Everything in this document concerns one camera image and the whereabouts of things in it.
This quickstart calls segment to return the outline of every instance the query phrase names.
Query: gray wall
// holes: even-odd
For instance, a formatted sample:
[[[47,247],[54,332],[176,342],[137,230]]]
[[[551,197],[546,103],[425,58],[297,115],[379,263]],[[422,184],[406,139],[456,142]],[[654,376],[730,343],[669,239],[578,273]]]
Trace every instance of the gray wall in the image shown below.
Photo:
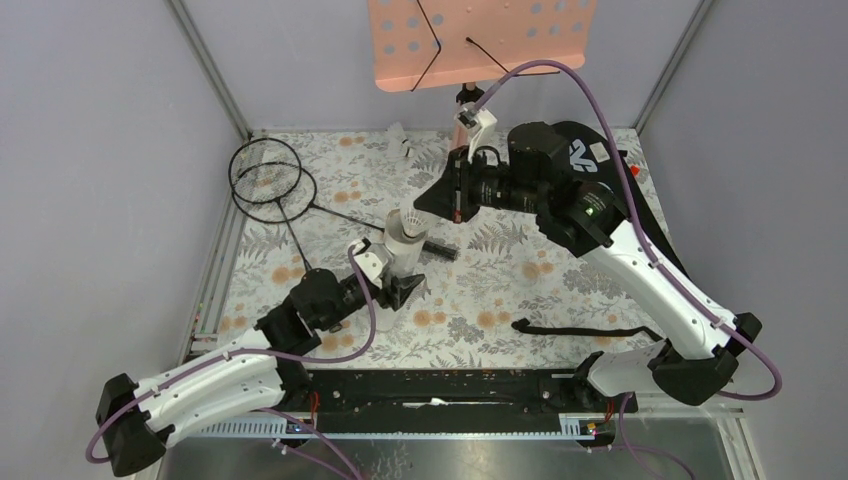
[[[252,127],[381,129],[400,121],[452,128],[455,87],[386,93],[374,84],[365,0],[186,3]],[[512,3],[529,8],[532,2]],[[636,121],[698,3],[598,1],[580,74],[611,123]],[[319,88],[318,79],[332,87]],[[561,77],[512,81],[491,108],[504,126],[565,118],[596,123],[576,87]]]
[[[175,364],[239,140],[162,1],[4,1],[0,72],[0,478],[111,478],[100,389]]]
[[[846,17],[843,0],[719,2],[643,135],[689,271],[760,317],[783,372],[746,408],[769,479],[848,470]],[[767,384],[745,360],[744,388]]]

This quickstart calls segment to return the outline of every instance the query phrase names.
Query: white shuttlecock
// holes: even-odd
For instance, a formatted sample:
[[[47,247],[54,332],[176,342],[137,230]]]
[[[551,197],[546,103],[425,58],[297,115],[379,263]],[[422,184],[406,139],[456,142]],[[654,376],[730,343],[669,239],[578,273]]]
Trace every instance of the white shuttlecock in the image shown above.
[[[439,222],[439,217],[429,212],[417,210],[411,201],[403,202],[400,206],[400,223],[403,225],[403,233],[410,238],[415,238],[427,232]]]
[[[412,148],[412,143],[400,122],[395,122],[389,126],[389,155],[397,158],[412,158],[415,156],[415,149]]]

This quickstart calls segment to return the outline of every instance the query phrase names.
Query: black cable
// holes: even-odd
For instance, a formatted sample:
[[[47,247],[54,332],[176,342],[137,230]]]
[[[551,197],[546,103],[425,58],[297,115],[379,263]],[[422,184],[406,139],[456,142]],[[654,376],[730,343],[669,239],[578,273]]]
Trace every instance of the black cable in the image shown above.
[[[309,260],[306,259],[306,254],[303,253],[303,248],[300,247],[300,242],[297,240],[297,235],[294,234],[294,228],[291,226],[291,222],[286,216],[286,211],[283,210],[283,204],[278,200],[277,205],[280,207],[280,213],[283,214],[283,220],[286,223],[286,226],[289,227],[289,232],[292,234],[292,240],[294,240],[294,245],[297,247],[297,252],[300,254],[300,259],[303,261],[303,269],[307,272],[312,270],[312,265],[309,263]]]
[[[650,328],[644,325],[636,328],[617,330],[598,330],[595,328],[580,327],[547,328],[530,326],[530,320],[522,318],[521,320],[512,322],[511,326],[513,330],[517,330],[521,333],[527,333],[530,335],[568,335],[572,337],[632,337],[639,333],[644,333],[645,335],[651,337],[651,340],[655,342],[663,340],[663,337],[660,336],[657,332],[651,330]]]
[[[501,164],[501,152],[499,152],[497,148],[492,147],[492,146],[490,146],[490,145],[483,145],[482,147],[477,147],[477,150],[476,150],[474,153],[477,153],[477,152],[479,152],[480,150],[483,150],[484,152],[492,152],[492,153],[494,153],[494,154],[495,154],[495,158],[497,158],[497,159],[498,159],[498,165],[500,165],[500,164]]]
[[[418,3],[418,8],[421,10],[421,15],[424,16],[424,20],[427,22],[427,26],[430,28],[430,33],[433,34],[433,40],[436,42],[438,50],[436,51],[436,54],[433,55],[433,58],[430,60],[430,63],[427,64],[427,68],[425,68],[424,72],[421,73],[421,76],[418,77],[418,81],[415,82],[415,85],[412,87],[412,90],[410,90],[410,92],[414,92],[415,89],[418,88],[418,85],[421,84],[421,80],[424,80],[424,75],[427,75],[427,72],[430,71],[430,67],[433,66],[433,63],[436,61],[437,58],[439,58],[439,55],[442,54],[442,42],[440,42],[439,37],[436,36],[436,31],[433,29],[433,25],[430,23],[430,17],[427,16],[427,12],[425,12],[424,7],[421,6],[421,0],[415,1],[416,3]]]
[[[485,48],[483,48],[483,46],[482,46],[482,45],[480,45],[479,43],[477,43],[477,42],[475,42],[474,40],[472,40],[472,39],[471,39],[471,37],[465,37],[465,41],[466,41],[466,42],[468,42],[468,43],[470,43],[471,45],[474,45],[475,47],[479,48],[481,52],[483,52],[484,54],[486,54],[486,56],[487,56],[487,57],[489,57],[489,59],[491,59],[491,60],[492,60],[493,62],[495,62],[495,63],[496,63],[499,67],[501,67],[501,70],[503,70],[503,71],[504,71],[504,73],[509,73],[509,70],[507,70],[507,68],[506,68],[505,66],[503,66],[503,64],[502,64],[501,62],[499,62],[499,61],[498,61],[495,57],[493,57],[491,53],[489,53],[488,51],[486,51],[486,49],[485,49]],[[519,76],[519,77],[532,77],[532,76],[538,76],[538,75],[556,75],[556,74],[558,74],[558,73],[559,73],[559,71],[556,71],[556,72],[545,72],[545,73],[521,73],[521,74],[519,74],[519,75],[517,75],[517,76]]]

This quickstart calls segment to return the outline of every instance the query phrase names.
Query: floral mat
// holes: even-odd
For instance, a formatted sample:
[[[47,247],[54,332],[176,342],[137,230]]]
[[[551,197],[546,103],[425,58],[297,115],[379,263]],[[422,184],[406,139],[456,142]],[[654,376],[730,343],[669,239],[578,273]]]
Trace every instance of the floral mat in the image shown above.
[[[637,181],[665,229],[656,191],[634,130],[617,130],[616,143],[638,165]],[[318,185],[320,206],[382,225],[401,200],[425,190],[444,167],[449,143],[444,132],[410,132],[417,158],[391,158],[385,132],[286,133],[275,135],[298,152]],[[506,132],[492,142],[506,159]],[[310,209],[292,223],[314,267],[341,279],[351,273],[346,246],[380,233]],[[425,283],[399,312],[380,311],[378,334],[360,358],[309,368],[529,368],[574,367],[597,350],[645,346],[630,338],[526,335],[510,327],[528,318],[533,325],[613,329],[657,325],[606,275],[548,241],[531,215],[481,209],[469,223],[442,221],[434,241],[460,251],[456,262],[422,254],[417,273]],[[248,220],[218,327],[223,344],[253,326],[282,302],[304,273],[285,226]],[[337,333],[321,333],[317,357],[355,351],[368,336],[362,309]]]

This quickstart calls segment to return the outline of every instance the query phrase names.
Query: purple cable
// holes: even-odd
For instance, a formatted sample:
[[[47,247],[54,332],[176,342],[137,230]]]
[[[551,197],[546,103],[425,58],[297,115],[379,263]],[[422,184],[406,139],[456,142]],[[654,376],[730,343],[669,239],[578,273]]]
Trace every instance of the purple cable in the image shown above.
[[[695,480],[695,472],[692,470],[692,468],[689,467],[689,465],[686,465],[685,463],[683,463],[683,460],[679,459],[678,457],[675,457],[671,453],[666,452],[665,450],[660,450],[659,448],[642,447],[642,446],[636,446],[636,445],[630,444],[630,441],[627,439],[627,433],[624,431],[624,409],[627,407],[627,402],[630,401],[630,398],[632,396],[633,396],[632,392],[625,395],[624,400],[621,402],[621,408],[618,410],[618,431],[619,431],[619,433],[621,433],[621,440],[624,442],[624,446],[623,447],[619,446],[618,448],[619,449],[627,449],[627,451],[630,452],[630,455],[633,456],[633,459],[636,460],[636,462],[643,469],[645,469],[646,472],[653,475],[654,478],[659,478],[659,479],[662,480],[665,477],[663,477],[662,475],[660,475],[659,473],[657,473],[653,469],[651,469],[651,467],[649,467],[639,457],[639,455],[636,455],[637,451],[649,452],[649,453],[653,453],[655,455],[660,455],[660,456],[666,457],[666,458],[670,459],[671,461],[673,461],[674,463],[680,465],[684,470],[686,470],[686,473],[689,474],[689,478],[691,478],[692,480]]]
[[[577,72],[569,68],[567,65],[553,60],[533,60],[521,64],[512,69],[503,77],[501,77],[500,80],[495,82],[494,85],[492,85],[488,90],[486,90],[483,96],[480,97],[480,100],[478,100],[477,103],[474,104],[474,110],[479,111],[481,108],[483,108],[483,105],[485,105],[486,102],[488,102],[489,99],[492,98],[495,92],[497,92],[498,89],[500,89],[501,86],[503,86],[503,84],[507,82],[507,80],[517,76],[524,70],[539,66],[555,67],[565,72],[577,83],[577,86],[579,86],[580,90],[583,91],[583,94],[586,96],[586,99],[589,100],[589,104],[592,106],[592,110],[595,111],[595,115],[598,117],[598,122],[600,122],[601,124],[601,129],[604,131],[604,135],[606,135],[607,141],[609,142],[610,156],[612,157],[615,163],[615,169],[618,172],[618,177],[619,179],[621,179],[621,184],[624,188],[624,199],[627,203],[627,209],[630,211],[630,221],[633,224],[633,230],[636,232],[636,238],[639,240],[639,244],[642,246],[642,250],[645,251],[645,254],[648,256],[648,259],[651,261],[651,263],[654,264],[654,266],[663,274],[663,276],[669,281],[669,283],[671,283],[674,288],[681,295],[683,295],[683,297],[686,298],[686,300],[693,307],[695,307],[695,309],[697,309],[701,314],[703,314],[705,317],[707,317],[707,319],[709,319],[709,321],[713,324],[714,328],[718,326],[724,333],[730,335],[731,338],[742,344],[742,346],[744,346],[746,349],[750,350],[750,352],[754,354],[754,356],[756,356],[763,363],[763,365],[766,366],[766,368],[768,368],[769,372],[771,372],[772,376],[774,377],[774,385],[772,386],[771,390],[764,393],[746,395],[721,391],[718,392],[718,394],[723,397],[733,398],[736,400],[751,401],[766,400],[777,395],[778,392],[780,392],[780,390],[783,388],[783,377],[780,375],[780,371],[778,370],[777,365],[775,365],[774,362],[772,362],[771,359],[768,358],[768,356],[766,356],[766,354],[763,353],[762,350],[754,346],[739,332],[725,325],[723,323],[723,320],[713,314],[713,312],[711,312],[701,301],[699,301],[695,297],[695,295],[692,294],[692,292],[690,292],[689,289],[687,289],[686,286],[683,285],[680,280],[678,280],[665,265],[657,262],[658,257],[656,253],[654,253],[654,250],[651,248],[651,245],[648,242],[648,238],[645,235],[644,230],[642,230],[642,224],[639,220],[639,212],[636,210],[636,201],[633,199],[633,192],[630,189],[630,182],[628,181],[627,173],[624,170],[624,162],[621,160],[621,156],[618,154],[618,148],[615,145],[615,139],[613,138],[612,130],[610,129],[609,124],[607,124],[606,118],[604,118],[604,114],[601,112],[601,107],[598,105],[598,101],[595,99],[595,96],[592,95],[592,92],[589,90],[589,86],[586,85],[586,82],[584,82],[583,79],[577,75]]]
[[[321,465],[322,467],[324,467],[327,470],[335,473],[336,475],[344,478],[345,480],[353,480],[353,477],[351,477],[350,475],[345,475],[345,473],[343,471],[341,471],[338,468],[330,465],[329,463],[325,462],[324,460],[321,460],[320,458],[313,457],[312,455],[310,455],[308,453],[301,452],[300,450],[298,450],[296,448],[287,448],[286,453],[284,453],[283,455],[288,455],[289,453],[293,453],[293,454],[297,455],[298,457],[300,457],[304,460],[308,460],[312,463],[316,463],[318,465]]]
[[[309,357],[301,357],[298,355],[292,355],[290,353],[283,352],[275,352],[272,350],[263,350],[260,348],[240,348],[238,350],[233,350],[229,352],[230,359],[227,360],[232,361],[234,357],[239,355],[270,355],[273,357],[281,358],[283,360],[291,360],[295,362],[304,362],[304,363],[343,363],[355,358],[361,357],[365,354],[365,351],[371,347],[371,344],[374,343],[374,337],[377,335],[377,312],[374,310],[374,301],[371,298],[371,293],[368,291],[368,284],[366,283],[365,277],[362,274],[362,270],[359,269],[359,266],[356,264],[356,261],[353,259],[353,250],[356,247],[350,247],[347,251],[347,258],[350,261],[350,266],[353,268],[353,274],[356,276],[356,280],[359,282],[359,287],[362,289],[363,294],[365,295],[365,304],[368,306],[368,315],[371,317],[371,332],[368,334],[368,340],[365,341],[365,344],[362,345],[362,348],[353,352],[350,355],[339,357],[339,358],[309,358]],[[203,370],[206,367],[214,365],[218,362],[224,361],[225,358],[223,356],[218,356],[214,358],[210,358],[204,362],[200,362],[197,365],[181,372],[173,377],[165,380],[159,385],[159,390],[165,390],[171,385],[179,382],[180,380],[188,377],[189,375],[193,375],[200,370]],[[88,442],[88,446],[85,448],[85,459],[88,460],[89,463],[107,463],[109,461],[109,457],[95,457],[94,456],[94,447],[97,444],[97,441],[103,437],[103,434],[106,430],[109,429],[121,416],[131,409],[135,408],[139,403],[147,400],[148,398],[153,396],[153,390],[145,392],[131,400],[129,403],[119,408],[111,417],[107,418],[100,428],[94,432],[94,436],[91,437],[91,441]]]
[[[265,412],[265,413],[270,413],[271,415],[276,415],[278,417],[285,418],[287,421],[292,422],[292,423],[296,424],[297,426],[299,426],[300,428],[306,430],[307,432],[315,435],[316,437],[318,437],[319,440],[324,442],[325,445],[330,447],[330,450],[332,450],[333,452],[335,452],[336,455],[339,456],[341,461],[344,462],[344,464],[347,465],[347,467],[350,469],[351,473],[353,473],[353,476],[356,477],[356,480],[363,480],[362,474],[359,473],[359,470],[356,469],[356,467],[353,465],[353,462],[351,462],[350,459],[347,458],[345,456],[345,454],[342,453],[341,450],[339,450],[339,447],[337,447],[333,442],[331,442],[329,438],[325,437],[324,434],[322,434],[318,430],[315,430],[314,428],[312,428],[311,425],[307,425],[307,424],[301,422],[300,420],[292,417],[291,415],[289,415],[287,413],[278,412],[278,411],[272,410],[270,408],[260,408],[259,411]],[[331,470],[335,470],[334,467],[331,467],[329,465],[324,465],[324,466],[326,466],[327,468],[329,468]]]

